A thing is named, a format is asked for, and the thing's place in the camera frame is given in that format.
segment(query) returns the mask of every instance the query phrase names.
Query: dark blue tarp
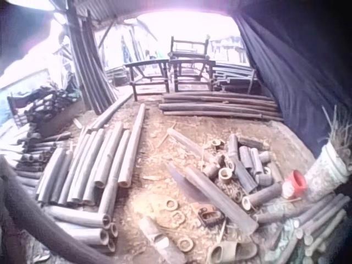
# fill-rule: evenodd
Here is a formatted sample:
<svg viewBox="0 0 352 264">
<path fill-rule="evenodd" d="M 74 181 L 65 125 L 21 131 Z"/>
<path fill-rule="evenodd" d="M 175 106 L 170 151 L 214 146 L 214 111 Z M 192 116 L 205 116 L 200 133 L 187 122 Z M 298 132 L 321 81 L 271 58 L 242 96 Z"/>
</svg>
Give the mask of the dark blue tarp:
<svg viewBox="0 0 352 264">
<path fill-rule="evenodd" d="M 352 106 L 351 18 L 308 1 L 255 3 L 233 17 L 285 124 L 317 157 L 329 133 L 322 106 L 330 117 Z"/>
<path fill-rule="evenodd" d="M 52 13 L 0 3 L 0 76 L 14 61 L 48 38 Z"/>
</svg>

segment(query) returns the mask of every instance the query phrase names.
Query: corrugated metal roof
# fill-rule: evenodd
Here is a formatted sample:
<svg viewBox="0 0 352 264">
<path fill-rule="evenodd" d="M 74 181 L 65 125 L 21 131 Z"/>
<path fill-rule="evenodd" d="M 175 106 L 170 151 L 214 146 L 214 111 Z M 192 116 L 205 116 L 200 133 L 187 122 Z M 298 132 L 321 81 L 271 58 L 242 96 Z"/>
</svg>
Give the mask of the corrugated metal roof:
<svg viewBox="0 0 352 264">
<path fill-rule="evenodd" d="M 106 21 L 114 18 L 124 20 L 137 15 L 172 9 L 198 10 L 208 13 L 229 14 L 237 8 L 240 0 L 75 0 L 77 13 Z"/>
</svg>

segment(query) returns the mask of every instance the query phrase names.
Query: pile of bamboo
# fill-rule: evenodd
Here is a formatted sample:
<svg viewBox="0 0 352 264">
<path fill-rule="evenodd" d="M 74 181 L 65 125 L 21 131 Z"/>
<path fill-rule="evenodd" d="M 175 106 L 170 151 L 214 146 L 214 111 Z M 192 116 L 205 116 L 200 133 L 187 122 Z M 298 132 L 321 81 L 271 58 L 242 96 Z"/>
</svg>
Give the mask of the pile of bamboo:
<svg viewBox="0 0 352 264">
<path fill-rule="evenodd" d="M 252 91 L 255 94 L 261 90 L 255 71 L 251 67 L 216 62 L 213 72 L 215 90 L 245 93 Z"/>
<path fill-rule="evenodd" d="M 47 122 L 77 100 L 75 94 L 56 90 L 42 99 L 28 103 L 26 107 L 17 108 L 14 120 L 20 127 L 27 123 Z"/>
<path fill-rule="evenodd" d="M 60 227 L 100 252 L 116 250 L 114 204 L 118 186 L 131 185 L 144 115 L 142 104 L 132 131 L 121 122 L 107 131 L 83 128 L 74 152 L 55 150 L 36 189 L 36 200 Z M 81 204 L 99 205 L 98 212 L 65 208 Z"/>
<path fill-rule="evenodd" d="M 88 18 L 79 23 L 71 2 L 68 3 L 67 12 L 72 59 L 77 79 L 80 81 L 79 88 L 84 104 L 87 110 L 93 109 L 96 114 L 101 114 L 114 104 L 117 98 L 108 83 L 99 58 L 91 16 L 88 12 Z"/>
<path fill-rule="evenodd" d="M 35 130 L 36 124 L 28 123 L 17 131 L 11 131 L 12 137 L 0 141 L 0 153 L 17 174 L 17 180 L 23 188 L 34 197 L 36 188 L 44 175 L 51 170 L 51 163 L 56 158 L 56 151 L 66 149 L 66 139 L 71 133 L 41 138 Z"/>
<path fill-rule="evenodd" d="M 194 91 L 163 95 L 159 109 L 167 116 L 213 116 L 282 121 L 276 103 L 266 96 Z"/>
</svg>

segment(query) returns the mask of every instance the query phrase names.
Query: plastic container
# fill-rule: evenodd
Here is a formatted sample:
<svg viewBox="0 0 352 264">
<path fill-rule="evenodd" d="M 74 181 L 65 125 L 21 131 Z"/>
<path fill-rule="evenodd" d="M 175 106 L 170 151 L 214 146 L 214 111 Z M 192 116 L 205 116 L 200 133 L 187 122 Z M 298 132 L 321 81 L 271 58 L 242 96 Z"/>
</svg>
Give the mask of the plastic container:
<svg viewBox="0 0 352 264">
<path fill-rule="evenodd" d="M 321 154 L 304 175 L 307 182 L 306 197 L 318 201 L 326 194 L 346 183 L 350 172 L 336 153 L 330 141 L 324 145 Z"/>
<path fill-rule="evenodd" d="M 306 189 L 307 183 L 304 176 L 298 170 L 294 170 L 282 185 L 282 196 L 285 199 L 300 197 Z"/>
</svg>

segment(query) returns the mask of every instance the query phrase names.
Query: red container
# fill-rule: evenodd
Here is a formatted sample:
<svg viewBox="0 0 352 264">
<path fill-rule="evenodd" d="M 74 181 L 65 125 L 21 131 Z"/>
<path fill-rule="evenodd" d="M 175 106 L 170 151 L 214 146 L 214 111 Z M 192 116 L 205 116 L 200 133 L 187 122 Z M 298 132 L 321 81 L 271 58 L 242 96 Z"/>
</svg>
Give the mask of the red container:
<svg viewBox="0 0 352 264">
<path fill-rule="evenodd" d="M 291 182 L 294 188 L 294 196 L 299 197 L 307 190 L 307 182 L 304 176 L 298 171 L 294 170 L 291 175 L 285 180 Z"/>
</svg>

